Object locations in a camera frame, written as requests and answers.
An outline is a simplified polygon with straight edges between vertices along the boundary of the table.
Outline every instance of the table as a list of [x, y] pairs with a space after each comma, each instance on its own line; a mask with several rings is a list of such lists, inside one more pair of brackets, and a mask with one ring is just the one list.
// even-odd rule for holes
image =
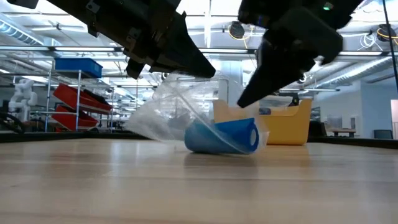
[[339, 133], [348, 133], [350, 138], [354, 137], [354, 134], [356, 132], [355, 129], [345, 129], [345, 128], [333, 128], [333, 129], [327, 129], [327, 132], [333, 132], [335, 134], [335, 137], [338, 137]]
[[0, 223], [398, 223], [397, 176], [392, 149], [211, 156], [154, 141], [7, 143]]

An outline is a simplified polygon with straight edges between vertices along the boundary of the black chair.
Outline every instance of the black chair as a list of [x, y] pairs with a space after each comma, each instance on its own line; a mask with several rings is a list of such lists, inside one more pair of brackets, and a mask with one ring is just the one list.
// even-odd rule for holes
[[375, 139], [393, 139], [391, 130], [373, 130]]

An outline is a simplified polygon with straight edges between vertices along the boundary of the yellow bin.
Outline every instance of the yellow bin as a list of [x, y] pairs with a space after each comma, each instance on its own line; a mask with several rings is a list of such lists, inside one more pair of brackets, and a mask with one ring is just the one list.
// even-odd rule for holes
[[[271, 115], [259, 115], [267, 126], [269, 137], [267, 144], [301, 146], [307, 142], [310, 127], [312, 100], [305, 99], [298, 106], [271, 109]], [[216, 123], [245, 119], [246, 113], [240, 108], [229, 108], [225, 101], [213, 102]]]

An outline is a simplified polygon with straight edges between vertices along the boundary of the blue tape roll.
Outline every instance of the blue tape roll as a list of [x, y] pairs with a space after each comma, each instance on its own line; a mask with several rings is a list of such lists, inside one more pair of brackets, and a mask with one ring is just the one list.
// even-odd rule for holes
[[185, 131], [184, 141], [185, 146], [193, 152], [250, 154], [259, 145], [259, 131], [254, 124], [254, 118], [209, 126], [196, 120]]

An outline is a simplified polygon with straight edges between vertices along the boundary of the plastic bag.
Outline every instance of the plastic bag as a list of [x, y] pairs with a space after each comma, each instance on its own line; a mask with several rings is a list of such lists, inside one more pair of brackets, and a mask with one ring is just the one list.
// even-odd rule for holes
[[286, 108], [292, 103], [292, 96], [267, 96], [259, 100], [260, 108]]
[[[230, 108], [228, 97], [219, 100], [221, 82], [225, 80], [234, 85], [227, 92], [241, 94], [242, 86], [224, 76], [197, 79], [171, 74], [156, 89], [152, 100], [131, 115], [126, 127], [153, 140], [184, 142], [194, 152], [250, 154], [265, 147], [268, 132], [259, 117], [258, 104]], [[220, 110], [220, 102], [226, 111]]]

